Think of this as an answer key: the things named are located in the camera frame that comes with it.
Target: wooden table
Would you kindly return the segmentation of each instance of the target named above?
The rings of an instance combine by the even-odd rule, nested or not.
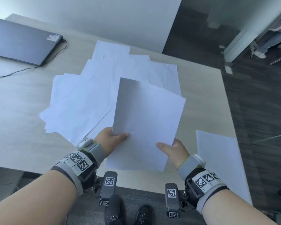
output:
[[[45,173],[75,149],[60,134],[46,134],[45,123],[38,117],[50,104],[53,78],[64,73],[80,74],[86,61],[92,58],[97,40],[109,40],[15,14],[7,20],[61,34],[69,44],[45,67],[0,79],[0,167]],[[197,153],[196,130],[236,138],[220,70],[133,46],[130,53],[177,65],[186,104],[176,138],[191,154]],[[0,58],[0,75],[27,67],[30,65]],[[104,162],[98,175],[103,176],[105,171]],[[170,164],[165,172],[117,172],[117,185],[121,187],[164,193],[165,183],[175,182],[184,188]]]

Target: laptop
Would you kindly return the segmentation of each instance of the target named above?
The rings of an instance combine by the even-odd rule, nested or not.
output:
[[[0,19],[0,57],[41,66],[63,37]]]

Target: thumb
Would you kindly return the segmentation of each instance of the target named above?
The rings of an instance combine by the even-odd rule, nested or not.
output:
[[[156,146],[163,151],[167,156],[171,156],[173,148],[165,143],[157,142]]]
[[[119,143],[122,143],[124,140],[126,140],[128,136],[129,136],[128,133],[122,133],[120,135],[114,136],[113,137],[114,143],[118,145]]]

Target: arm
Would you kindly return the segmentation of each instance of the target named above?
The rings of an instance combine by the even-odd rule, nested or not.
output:
[[[107,157],[127,136],[112,136],[110,127],[103,129],[94,142],[101,145]],[[76,198],[74,183],[59,171],[50,170],[0,202],[0,225],[60,225]]]
[[[175,139],[172,146],[158,142],[156,146],[168,156],[174,168],[179,170],[180,176],[185,180],[187,174],[180,169],[185,169],[186,161],[190,158],[190,155],[181,141]],[[193,169],[194,167],[190,167],[188,174],[190,174]],[[227,189],[220,190],[205,202],[202,215],[207,225],[276,224],[263,213]]]

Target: black cable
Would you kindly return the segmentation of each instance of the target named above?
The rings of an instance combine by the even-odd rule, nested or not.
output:
[[[58,51],[55,56],[53,58],[51,58],[50,60],[48,60],[44,65],[48,64],[50,61],[52,61],[54,58],[56,58],[56,56],[61,52],[63,51],[64,49],[66,49],[68,47],[68,42],[64,39],[63,40],[64,42],[66,42],[66,46],[64,48],[62,48],[60,51]],[[36,67],[30,67],[30,68],[26,68],[26,69],[23,69],[23,70],[19,70],[19,71],[16,71],[16,72],[12,72],[11,74],[8,74],[8,75],[5,75],[5,76],[0,76],[0,78],[3,78],[3,77],[7,77],[7,76],[11,76],[15,73],[18,73],[18,72],[22,72],[22,71],[25,71],[25,70],[28,70],[28,69],[36,69],[36,68],[39,68],[39,67],[42,67],[42,66],[36,66]]]

